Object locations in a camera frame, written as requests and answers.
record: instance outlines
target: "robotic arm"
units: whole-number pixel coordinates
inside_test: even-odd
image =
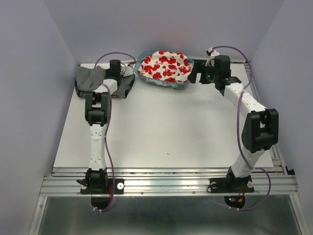
[[[254,167],[264,152],[278,142],[278,112],[275,109],[267,109],[248,92],[243,91],[240,79],[231,76],[228,56],[219,55],[217,51],[208,54],[210,55],[208,61],[195,65],[189,80],[195,83],[196,74],[200,71],[200,83],[214,83],[215,88],[236,108],[240,105],[240,113],[246,118],[241,135],[242,152],[249,165]],[[226,178],[210,179],[211,193],[238,193],[242,187],[246,192],[254,192],[250,166],[240,154],[229,168]]]

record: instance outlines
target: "white table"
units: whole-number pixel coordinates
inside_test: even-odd
[[[231,69],[232,76],[247,83],[243,64]],[[84,112],[85,101],[74,91],[54,167],[88,167],[90,134]],[[114,167],[229,167],[239,155],[236,108],[213,84],[189,84],[178,91],[136,78],[127,99],[112,101],[108,146]],[[267,151],[257,166],[273,167],[271,154]]]

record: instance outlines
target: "metal frame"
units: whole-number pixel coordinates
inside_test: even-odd
[[[232,61],[233,63],[245,63],[244,61]],[[245,63],[249,76],[249,67]],[[259,96],[252,81],[252,91],[259,101]],[[272,179],[271,195],[290,195],[301,233],[309,235],[309,229],[302,212],[298,195],[296,177],[286,175],[284,161],[277,146],[272,149],[274,167],[268,167]],[[206,191],[210,184],[209,178],[224,177],[228,168],[115,168],[116,178],[125,179],[124,194],[117,196],[140,197],[140,196],[224,196],[226,194],[211,194]],[[54,168],[49,177],[45,177],[39,194],[39,199],[30,235],[38,235],[44,216],[48,197],[64,196],[91,196],[81,195],[80,185],[77,179],[85,176],[86,168]],[[253,195],[264,195],[268,190],[267,176],[260,171],[252,172],[252,180],[255,187]]]

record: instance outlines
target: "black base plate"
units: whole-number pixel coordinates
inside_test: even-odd
[[[216,182],[216,188],[211,187],[210,193],[239,193],[243,192],[243,187],[238,188],[229,188],[226,184],[226,178],[211,178],[209,179],[210,183]],[[247,185],[245,187],[245,192],[254,192],[254,188],[248,188]]]
[[[115,190],[114,194],[124,194],[124,188],[118,189],[117,184],[122,183],[124,184],[124,179],[115,179]],[[109,194],[110,193],[110,187],[113,184],[112,179],[108,179],[108,187],[104,189],[95,189],[95,188],[89,188],[87,187],[86,189],[80,189],[81,194]]]

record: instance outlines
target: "red floral cloth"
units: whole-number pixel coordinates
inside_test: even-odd
[[[138,69],[139,74],[162,81],[188,82],[192,65],[182,53],[157,51],[148,56]]]

